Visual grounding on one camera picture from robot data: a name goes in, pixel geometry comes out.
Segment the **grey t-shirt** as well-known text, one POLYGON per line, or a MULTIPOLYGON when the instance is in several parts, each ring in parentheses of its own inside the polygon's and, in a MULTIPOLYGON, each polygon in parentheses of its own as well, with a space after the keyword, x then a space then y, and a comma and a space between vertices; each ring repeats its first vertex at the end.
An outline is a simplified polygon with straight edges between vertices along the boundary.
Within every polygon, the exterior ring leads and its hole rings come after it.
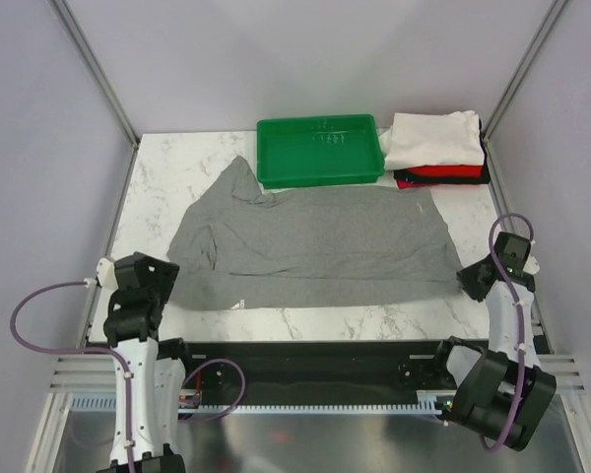
POLYGON ((170 299, 189 310, 441 299, 461 267, 427 189, 263 192, 243 158, 189 206, 167 256, 180 268, 170 299))

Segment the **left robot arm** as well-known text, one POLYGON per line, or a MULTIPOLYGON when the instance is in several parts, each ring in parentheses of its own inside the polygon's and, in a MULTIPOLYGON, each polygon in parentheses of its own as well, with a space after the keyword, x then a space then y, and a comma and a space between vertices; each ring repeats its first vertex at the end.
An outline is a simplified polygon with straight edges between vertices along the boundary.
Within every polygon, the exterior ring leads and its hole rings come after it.
POLYGON ((181 387, 196 364, 174 339, 160 353, 159 327, 179 266, 141 252, 102 259, 98 282, 109 292, 103 323, 115 375, 115 432, 107 472, 183 472, 174 446, 181 387))

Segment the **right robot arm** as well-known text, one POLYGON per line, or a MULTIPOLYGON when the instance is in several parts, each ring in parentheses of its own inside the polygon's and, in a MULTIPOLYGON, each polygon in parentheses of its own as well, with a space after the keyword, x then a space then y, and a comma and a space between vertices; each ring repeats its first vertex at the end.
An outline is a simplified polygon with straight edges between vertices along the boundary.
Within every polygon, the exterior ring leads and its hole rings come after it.
POLYGON ((530 239, 498 234, 489 255, 457 274, 462 291, 489 310, 489 342, 481 347, 451 337, 438 346, 431 375, 456 387, 440 418, 478 434, 488 451, 523 450, 557 389, 534 347, 531 308, 536 283, 525 271, 530 239))

